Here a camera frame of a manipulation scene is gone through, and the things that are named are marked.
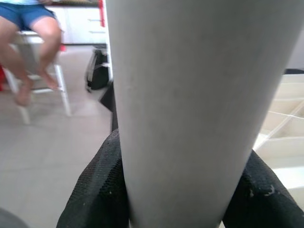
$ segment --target floor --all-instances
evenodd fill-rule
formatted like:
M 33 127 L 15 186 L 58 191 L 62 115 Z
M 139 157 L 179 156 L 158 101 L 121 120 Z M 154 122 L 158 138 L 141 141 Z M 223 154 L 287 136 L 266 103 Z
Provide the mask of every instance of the floor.
M 72 117 L 60 95 L 39 94 L 22 124 L 9 91 L 0 92 L 0 207 L 31 228 L 56 227 L 80 173 L 110 132 L 110 112 L 85 90 L 92 47 L 68 47 L 60 54 Z

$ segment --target blue shorts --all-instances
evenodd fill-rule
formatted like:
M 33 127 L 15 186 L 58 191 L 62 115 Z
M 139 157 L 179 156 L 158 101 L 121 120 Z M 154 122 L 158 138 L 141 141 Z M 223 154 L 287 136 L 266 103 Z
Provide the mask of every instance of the blue shorts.
M 13 22 L 20 30 L 29 30 L 32 23 L 41 17 L 55 18 L 53 12 L 41 4 L 17 5 L 1 2 L 0 16 Z

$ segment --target black bag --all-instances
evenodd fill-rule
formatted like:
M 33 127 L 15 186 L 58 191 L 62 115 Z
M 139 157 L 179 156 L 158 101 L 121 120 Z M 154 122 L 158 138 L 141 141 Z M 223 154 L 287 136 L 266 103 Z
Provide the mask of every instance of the black bag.
M 104 55 L 99 49 L 94 50 L 85 74 L 88 92 L 107 86 L 109 71 L 108 67 L 104 66 L 104 63 L 107 63 L 107 55 Z

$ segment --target white pole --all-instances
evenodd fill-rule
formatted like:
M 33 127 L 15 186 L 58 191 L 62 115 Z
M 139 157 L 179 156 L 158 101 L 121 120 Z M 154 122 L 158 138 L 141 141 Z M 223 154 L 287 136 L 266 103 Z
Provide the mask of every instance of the white pole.
M 303 0 L 110 0 L 133 228 L 215 228 L 304 17 Z

